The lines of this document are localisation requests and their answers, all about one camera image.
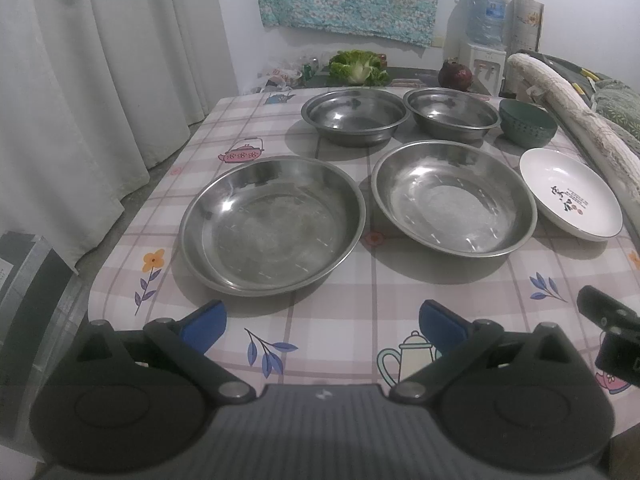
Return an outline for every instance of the plaid tablecloth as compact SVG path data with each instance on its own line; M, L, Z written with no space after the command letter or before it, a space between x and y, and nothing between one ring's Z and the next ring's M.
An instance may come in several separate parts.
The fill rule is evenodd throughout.
M616 433L639 422L640 391L594 367L602 333L575 306L580 288L594 285L640 308L640 258L626 230L596 244L566 234L540 215L533 238L508 258L463 259L427 250L386 219L369 186L383 153L424 134L409 120L386 146L335 146L300 117L305 101L323 91L221 100L100 270L89 318L107 319L116 330L139 329L151 319L180 319L220 299L216 331L221 335L206 355L258 392L266 383L378 382L388 388L434 357L418 326L424 300L436 300L469 320L491 318L506 330L530 331L541 321L554 321L607 391ZM482 148L516 168L522 150L500 134L492 130ZM561 130L549 147L580 159ZM361 243L321 285L284 296L236 298L201 285L177 248L189 202L236 161L290 154L329 161L360 184L368 209Z

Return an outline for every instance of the bowl rim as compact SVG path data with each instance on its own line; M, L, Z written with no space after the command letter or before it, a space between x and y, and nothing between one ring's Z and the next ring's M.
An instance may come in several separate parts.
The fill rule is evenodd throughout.
M520 160L518 161L518 169L520 170L520 174L522 174L522 159L524 158L524 156L527 155L527 153L529 153L529 152L534 152L534 153L531 153L530 155L527 155L527 158L531 158L532 156L536 156L536 153L539 152L540 150L545 150L546 152L556 152L559 155L562 155L562 157L564 157L565 159L570 160L571 164L573 164L575 162L576 164L583 165L588 171L593 173L594 176L599 178L604 183L604 185L607 187L607 189L609 189L611 194L613 195L614 202L616 203L616 205L618 206L618 209L620 210L620 228L618 229L618 232L616 232L615 234L613 234L611 236L603 236L603 235L591 233L590 231L585 231L584 229L580 229L579 227L575 226L571 222L568 222L567 220L562 218L560 215L556 214L549 206L547 206L545 204L545 202L538 195L536 195L535 192L533 192L533 190L531 190L531 192L533 193L533 196L536 199L536 202L539 202L543 206L544 212L545 213L549 212L555 219L559 220L563 225L564 224L568 225L572 230L577 231L579 233L584 233L584 234L588 235L589 237L591 237L591 238L583 238L580 235L576 235L574 233L569 232L566 228L562 229L563 231L567 232L568 234L570 234L572 236L575 236L577 238L581 238L582 240L598 238L600 241L605 241L605 240L611 240L612 238L615 238L616 236L618 236L620 234L620 231L622 231L622 228L625 225L625 215L624 215L624 212L622 211L622 206L620 205L620 202L618 201L618 197L616 197L616 194L613 192L613 190L611 189L609 184L607 184L607 181L604 180L599 174L597 174L595 171L593 171L586 164L583 164L579 160L575 160L573 157L567 155L566 153L559 152L558 150L553 150L553 149L550 149L550 148L531 148L530 150L527 150L526 152L524 152L520 156Z
M555 124L555 126L540 126L540 125L538 125L538 124L531 124L531 123L527 123L526 121L523 121L521 118L516 117L514 114L512 114L512 113L509 111L509 106L511 106L511 105L507 105L507 104L503 105L503 103L505 103L505 102L516 102L516 103L521 103L521 104L523 104L523 105L527 105L527 107L534 107L534 108L536 108L537 110L539 110L540 112L545 113L545 114L546 114L546 116L547 116L547 117L548 117L548 118L553 122L553 124ZM556 121L556 120L552 117L552 115L551 115L549 112L547 112L545 109L543 109L543 108L541 108L541 107L539 107L539 106L537 106L537 105L535 105L535 104L532 104L532 103L526 103L526 102L524 102L524 101L517 101L516 99L502 99L502 100L500 101L500 105L498 106L498 114L500 114L500 117L501 117L501 118L503 118L503 117L502 117L502 114L507 115L507 116L508 116L510 119L512 119L513 121L517 121L517 122L519 122L520 124L524 124L525 126L528 126L529 128L535 128L535 129L537 129L537 130L545 130L545 131L553 130L553 131L554 131L554 133L558 130L558 121Z
M372 92L372 94L374 96L375 96L375 94L380 94L380 92L384 92L386 95L391 96L391 99L390 99L391 101L396 101L396 104L399 104L399 105L401 105L402 108L404 108L404 116L400 120L397 120L395 123L387 124L386 126L379 126L377 128L366 128L364 130L357 130L356 132L349 131L349 130L343 130L341 128L329 128L327 126L324 126L324 124L316 123L311 117L309 117L309 113L308 113L309 108L311 108L317 102L326 100L329 96L335 96L337 94L345 94L345 93L350 92L350 91L351 92L353 92L353 91ZM315 95L311 99L306 101L306 103L304 103L302 105L302 109L300 110L300 114L302 115L302 118L307 123L311 124L313 127L315 127L318 130L331 130L332 132L336 132L336 133L339 133L339 134L345 134L345 135L351 135L351 136L375 134L375 133L378 133L378 132L382 132L383 130L389 130L391 128L396 128L400 124L404 123L411 116L411 112L406 108L406 105L404 104L404 101L402 100L401 97L397 96L393 92L389 92L387 90L378 89L378 88L372 88L372 87L346 87L346 88L340 88L340 89L337 89L337 90L331 90L330 92L324 92L322 94Z
M380 193L378 191L378 173L380 172L382 165L390 156L394 155L397 152L400 152L401 150L404 150L407 148L410 149L412 146L417 146L418 144L446 144L449 146L459 146L460 148L465 148L466 150L470 150L472 152L476 152L481 155L491 157L493 160L495 160L496 162L499 162L505 168L507 168L507 170L511 171L511 173L513 173L513 176L516 177L516 180L522 184L522 189L527 195L527 198L529 199L529 205L531 207L531 222L529 225L529 229L527 229L527 232L524 234L524 236L522 236L520 240L518 240L516 243L511 244L510 246L502 248L497 251L491 251L488 253L467 253L465 251L447 249L437 244L434 244L420 237L416 233L404 227L400 222L396 221L394 216L391 214L391 211L389 211L386 208L385 204L382 202L382 199L380 197ZM412 238L413 240L421 243L422 245L430 249L434 249L438 252L445 253L445 254L453 254L454 256L462 256L464 258L493 258L494 256L504 256L505 254L512 253L516 249L519 249L520 247L522 247L531 238L531 236L533 235L533 231L535 231L536 225L538 224L538 208L536 206L536 200L534 198L533 193L530 191L529 186L527 186L526 182L524 182L524 179L516 171L514 171L512 168L510 168L507 164L505 164L496 156L493 156L491 153L484 152L479 148L469 146L468 144L463 144L462 142L453 142L452 140L416 140L415 142L409 142L407 144L403 144L402 146L398 146L397 148L385 153L385 155L383 155L380 158L380 160L376 163L373 171L371 172L371 190L373 192L373 197L376 200L376 203L378 204L382 212L385 214L385 216L409 238Z
M436 120L434 120L434 119L432 119L430 117L427 117L423 113L420 113L418 110L416 110L413 106L411 106L411 103L409 102L409 99L411 98L411 96L413 96L414 94L417 94L419 92L427 92L427 91L433 91L433 90L452 92L453 95L460 94L460 95L469 97L471 99L475 99L481 105L484 105L484 106L487 106L487 107L491 108L491 110L495 113L495 117L496 117L495 123L488 124L487 126L465 126L463 124L441 123L440 121L436 121ZM444 87L439 87L439 86L429 86L429 87L426 87L426 88L413 88L412 90L409 90L407 93L404 94L404 97L402 98L402 101L404 102L404 106L406 106L406 108L408 110L410 110L412 113L422 117L423 119L429 121L430 123L437 124L438 126L442 126L444 128L451 128L451 129L455 129L455 130L469 130L469 131L475 132L475 131L478 131L478 130L490 130L491 128L495 128L496 126L499 126L500 122L502 121L502 118L500 117L499 111L496 110L495 107L491 103L488 103L487 101L483 101L482 99L476 98L474 96L473 92L461 92L460 90L454 90L453 88L444 88Z
M228 177L230 174L237 173L238 171L242 171L249 166L254 166L256 164L262 164L264 162L273 162L278 160L289 160L295 159L303 162L311 162L313 164L319 164L320 166L324 166L325 168L333 171L338 176L341 176L345 182L349 185L351 190L356 195L356 199L358 201L358 209L360 211L360 217L358 218L358 225L356 227L355 234L351 239L347 248L340 254L337 255L331 263L329 263L324 269L316 272L313 276L308 277L306 280L302 280L300 282L291 283L287 286L281 286L278 288L268 288L268 289L255 289L255 290L245 290L238 289L232 287L225 287L220 285L219 282L214 282L210 280L207 276L204 276L199 270L195 268L195 266L191 263L190 259L187 257L186 250L184 249L184 237L186 231L186 222L187 218L191 215L191 211L197 204L198 200L212 187L219 183L222 179ZM341 170L337 166L334 166L331 163L325 162L324 160L318 160L317 158L309 158L305 156L297 156L297 155L277 155L277 156L268 156L262 158L260 160L254 160L251 162L246 162L241 166L236 168L232 168L231 170L225 171L219 176L215 177L211 182L209 182L206 186L204 186L199 192L196 193L196 196L191 200L187 209L184 211L184 215L182 215L182 220L180 220L180 229L178 231L178 245L180 246L180 255L184 261L185 266L189 270L189 272L195 276L198 280L200 280L204 285L207 285L209 288L213 290L223 292L230 296L240 296L242 298L265 298L268 296L276 296L277 294L285 294L287 292L293 292L294 290L299 290L304 286L310 285L321 278L324 278L328 275L332 270L334 270L338 265L340 265L346 258L351 254L351 251L356 247L360 237L362 236L362 232L364 231L364 225L366 223L367 218L367 206L364 200L364 196L360 190L360 187L345 171Z

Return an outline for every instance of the cream kettle print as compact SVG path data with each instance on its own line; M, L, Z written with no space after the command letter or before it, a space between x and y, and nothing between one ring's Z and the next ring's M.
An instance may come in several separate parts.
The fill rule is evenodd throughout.
M389 386L395 386L408 376L415 374L421 368L434 361L435 348L417 330L411 332L400 345L400 351L395 348L385 348L378 352L378 370ZM396 381L386 370L385 357L391 356L400 365L400 374Z

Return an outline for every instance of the teapot handle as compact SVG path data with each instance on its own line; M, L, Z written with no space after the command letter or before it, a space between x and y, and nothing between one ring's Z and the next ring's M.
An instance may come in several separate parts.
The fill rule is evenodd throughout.
M385 357L388 355L393 356L393 358L398 361L398 364L400 364L401 357L400 352L398 352L398 350L396 350L395 348L385 348L378 352L378 370L380 370L380 375L382 375L382 378L385 380L386 384L393 387L398 384L398 381L396 381L391 376L391 374L386 371Z

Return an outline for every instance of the gray floor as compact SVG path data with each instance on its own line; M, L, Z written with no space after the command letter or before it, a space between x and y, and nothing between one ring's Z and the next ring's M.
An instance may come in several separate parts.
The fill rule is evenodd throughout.
M202 121L200 121L199 123L191 124L189 126L191 135L196 132L201 124ZM182 151L185 145L186 143L182 145L180 149L173 153L169 158L163 160L160 164L157 164L149 170L150 180L149 183L146 184L146 186L135 190L133 193L128 194L122 199L124 213L122 213L120 218L118 218L118 220L106 234L104 240L102 240L100 245L85 254L78 260L78 263L76 264L76 269L78 270L80 278L85 283L91 285L94 282L94 279L97 276L98 271L102 267L102 264L104 264L109 254L111 254L111 251L118 243L118 240L120 240L120 237L122 236L124 231L127 230L127 227L129 227L131 221L134 219L140 208L146 202L146 199L156 188L160 180L162 180L162 177L164 177L164 174L172 166L174 160Z

